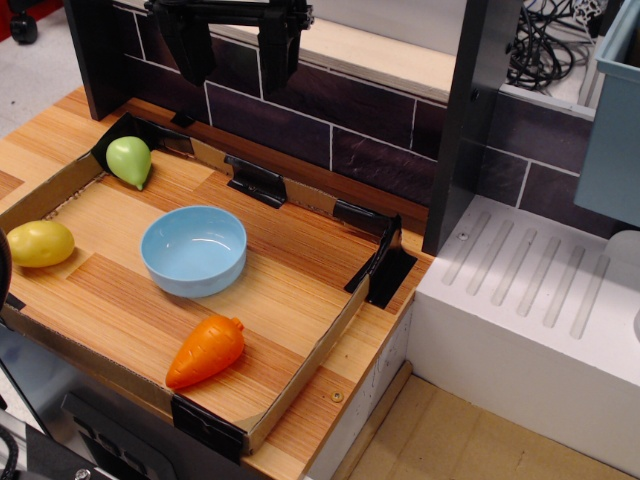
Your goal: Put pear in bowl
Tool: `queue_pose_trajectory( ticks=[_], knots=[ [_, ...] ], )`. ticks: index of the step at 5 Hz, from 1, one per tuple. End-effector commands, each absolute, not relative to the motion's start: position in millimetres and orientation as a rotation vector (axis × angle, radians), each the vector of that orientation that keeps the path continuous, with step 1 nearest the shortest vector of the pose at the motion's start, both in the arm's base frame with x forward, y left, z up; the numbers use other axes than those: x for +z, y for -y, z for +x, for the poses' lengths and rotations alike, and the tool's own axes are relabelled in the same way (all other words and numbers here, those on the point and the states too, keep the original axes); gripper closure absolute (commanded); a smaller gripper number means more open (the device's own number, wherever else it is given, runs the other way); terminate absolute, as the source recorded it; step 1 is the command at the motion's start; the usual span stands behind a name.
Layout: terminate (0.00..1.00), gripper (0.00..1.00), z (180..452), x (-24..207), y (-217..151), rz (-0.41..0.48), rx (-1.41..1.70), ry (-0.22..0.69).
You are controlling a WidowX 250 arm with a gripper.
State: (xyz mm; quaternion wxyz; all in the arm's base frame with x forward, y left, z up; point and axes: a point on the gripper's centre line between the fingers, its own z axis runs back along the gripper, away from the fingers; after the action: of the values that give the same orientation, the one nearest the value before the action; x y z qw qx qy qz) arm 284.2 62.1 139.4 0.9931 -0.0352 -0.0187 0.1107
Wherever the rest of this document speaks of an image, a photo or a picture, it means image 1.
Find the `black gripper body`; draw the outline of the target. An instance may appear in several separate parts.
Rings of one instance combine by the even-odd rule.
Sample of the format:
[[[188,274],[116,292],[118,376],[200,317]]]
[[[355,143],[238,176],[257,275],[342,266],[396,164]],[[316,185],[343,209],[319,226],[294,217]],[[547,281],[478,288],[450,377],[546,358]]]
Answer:
[[[268,14],[282,14],[286,22],[311,26],[313,6],[306,1],[146,1],[151,14],[165,14],[178,22],[258,26]]]

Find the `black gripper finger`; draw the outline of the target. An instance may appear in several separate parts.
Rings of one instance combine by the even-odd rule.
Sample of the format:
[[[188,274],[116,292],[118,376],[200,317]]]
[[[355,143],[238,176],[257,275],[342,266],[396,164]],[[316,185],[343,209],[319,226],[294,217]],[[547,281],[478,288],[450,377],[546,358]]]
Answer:
[[[153,15],[183,78],[202,86],[215,67],[208,24],[185,11],[155,11]]]
[[[262,22],[258,44],[263,91],[271,94],[285,88],[297,70],[300,31],[287,23]]]

